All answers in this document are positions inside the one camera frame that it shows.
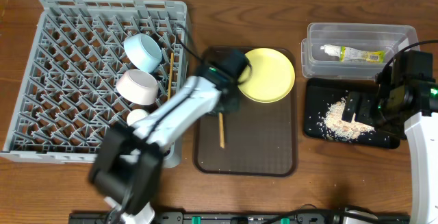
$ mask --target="gray dish rack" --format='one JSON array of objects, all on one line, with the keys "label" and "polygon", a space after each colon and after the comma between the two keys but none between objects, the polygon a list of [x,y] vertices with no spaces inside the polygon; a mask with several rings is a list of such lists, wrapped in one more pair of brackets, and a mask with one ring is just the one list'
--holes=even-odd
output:
[{"label": "gray dish rack", "polygon": [[[187,5],[181,1],[39,0],[44,7],[25,69],[14,113],[0,156],[16,162],[94,162],[110,125],[126,124],[130,110],[149,112],[168,96],[170,53],[175,54],[172,92],[184,85],[188,59]],[[134,34],[152,36],[163,62],[154,73],[159,94],[143,107],[118,94],[116,82],[135,66],[123,50]],[[181,161],[181,138],[164,160]],[[135,155],[123,155],[134,161]]]}]

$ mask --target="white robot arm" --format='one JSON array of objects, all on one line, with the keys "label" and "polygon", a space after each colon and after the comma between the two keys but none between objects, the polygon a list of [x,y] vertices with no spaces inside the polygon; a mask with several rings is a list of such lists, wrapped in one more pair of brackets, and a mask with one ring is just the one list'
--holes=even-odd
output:
[{"label": "white robot arm", "polygon": [[438,223],[438,113],[404,123],[411,151],[411,223]]},{"label": "white robot arm", "polygon": [[[196,77],[163,106],[131,127],[115,124],[107,130],[88,180],[126,223],[149,224],[149,200],[157,192],[165,152],[193,122],[214,108],[219,112],[234,100],[239,76],[249,65],[239,51],[215,64],[202,63]],[[138,154],[135,163],[121,155]]]}]

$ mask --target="chopstick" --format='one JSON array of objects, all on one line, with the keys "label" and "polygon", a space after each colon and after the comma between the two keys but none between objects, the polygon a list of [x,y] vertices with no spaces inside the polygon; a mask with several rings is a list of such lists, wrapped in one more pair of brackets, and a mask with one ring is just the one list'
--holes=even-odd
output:
[{"label": "chopstick", "polygon": [[219,113],[219,145],[225,149],[224,115]]},{"label": "chopstick", "polygon": [[170,54],[170,70],[169,70],[169,88],[167,94],[167,100],[169,101],[172,93],[172,77],[173,77],[173,53]]}]

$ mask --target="small white bowl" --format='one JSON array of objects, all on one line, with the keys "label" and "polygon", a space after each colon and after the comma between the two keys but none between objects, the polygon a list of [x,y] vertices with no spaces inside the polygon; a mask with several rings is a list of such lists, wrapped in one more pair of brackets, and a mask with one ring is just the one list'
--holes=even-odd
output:
[{"label": "small white bowl", "polygon": [[126,71],[117,81],[116,88],[122,97],[140,105],[155,103],[158,94],[157,80],[151,74],[137,69]]},{"label": "small white bowl", "polygon": [[132,124],[134,124],[135,122],[142,120],[144,118],[146,118],[148,116],[148,112],[146,112],[143,109],[136,109],[136,110],[132,110],[130,111],[130,113],[128,114],[128,117],[126,117],[126,123],[131,126]]},{"label": "small white bowl", "polygon": [[159,45],[146,34],[140,33],[126,38],[123,48],[129,60],[138,69],[147,73],[152,73],[163,58]]}]

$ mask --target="cable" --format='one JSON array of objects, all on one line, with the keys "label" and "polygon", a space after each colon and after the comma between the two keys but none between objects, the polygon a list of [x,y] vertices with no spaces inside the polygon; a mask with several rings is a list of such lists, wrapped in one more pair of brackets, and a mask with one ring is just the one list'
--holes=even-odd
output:
[{"label": "cable", "polygon": [[106,214],[105,219],[103,219],[103,224],[107,224],[107,223],[108,223],[108,221],[109,221],[109,219],[110,219],[110,216],[111,216],[116,210],[117,210],[117,208],[114,207],[114,208],[112,208],[112,209]]},{"label": "cable", "polygon": [[[314,207],[315,209],[318,209],[318,208],[317,208],[316,206],[314,206],[313,204],[306,203],[306,204],[301,205],[301,207],[300,207],[298,210],[301,210],[302,207],[306,207],[306,206],[311,206],[311,207]],[[298,214],[295,214],[295,221],[296,221],[298,224],[302,224],[302,222],[298,220]]]},{"label": "cable", "polygon": [[[192,36],[190,35],[190,33],[188,33],[188,31],[187,31],[187,29],[184,27],[184,26],[182,26],[182,25],[180,25],[180,24],[178,24],[178,23],[176,23],[175,24],[177,27],[180,27],[181,29],[183,29],[184,30],[184,32],[188,35],[188,38],[189,38],[189,40],[191,40],[192,41],[192,43],[193,43],[193,45],[194,45],[194,41],[193,41],[193,38],[192,38]],[[203,58],[201,58],[201,57],[199,57],[199,56],[197,56],[197,55],[195,55],[192,51],[190,51],[190,49],[188,49],[187,48],[187,46],[186,45],[184,45],[183,44],[183,42],[181,42],[181,40],[179,39],[179,37],[178,37],[178,33],[174,33],[174,35],[175,35],[175,38],[177,39],[177,42],[188,52],[188,53],[190,53],[191,55],[193,55],[201,64],[204,64],[205,63],[205,59],[203,59]],[[248,65],[248,67],[249,67],[249,75],[248,75],[248,77],[244,80],[244,81],[238,81],[237,82],[237,85],[241,85],[241,84],[244,84],[244,83],[246,83],[250,78],[251,78],[251,76],[253,75],[253,66],[251,65],[251,63],[249,62],[249,60],[248,60],[248,58],[246,59],[246,64]]]},{"label": "cable", "polygon": [[279,215],[273,219],[270,219],[269,221],[264,222],[263,224],[272,224],[275,223],[277,221],[280,221],[281,219],[284,218],[289,218],[290,216],[296,215],[296,214],[321,214],[321,215],[339,215],[339,216],[344,216],[344,217],[348,217],[348,218],[352,218],[358,221],[365,221],[367,223],[371,223],[371,224],[386,224],[387,222],[382,222],[376,219],[371,219],[369,217],[365,217],[365,216],[361,216],[359,214],[353,214],[353,213],[348,213],[348,212],[343,212],[343,211],[339,211],[339,210],[327,210],[327,209],[309,209],[309,210],[293,210],[291,212]]},{"label": "cable", "polygon": [[399,52],[397,52],[387,63],[386,63],[386,65],[383,67],[383,70],[382,70],[382,72],[394,61],[394,59],[398,56],[398,55],[400,55],[401,53],[403,53],[403,52],[405,52],[406,50],[408,50],[408,49],[411,49],[411,48],[413,48],[413,47],[416,47],[416,46],[420,46],[420,45],[425,45],[425,44],[431,44],[431,43],[438,43],[438,39],[434,39],[434,40],[425,40],[425,41],[421,41],[421,42],[416,42],[416,43],[413,43],[413,44],[411,44],[411,45],[409,45],[409,46],[407,46],[407,47],[405,47],[404,49],[402,49],[402,50],[400,50]]},{"label": "cable", "polygon": [[196,49],[196,45],[194,44],[193,37],[192,37],[192,35],[189,33],[189,31],[187,30],[187,28],[184,27],[184,26],[182,26],[181,24],[178,24],[178,23],[175,23],[175,25],[176,25],[177,27],[180,27],[181,29],[183,29],[183,31],[187,34],[187,37],[189,38],[189,40],[192,42],[192,44],[193,44],[193,48],[194,48],[195,52],[197,52],[198,50]]}]

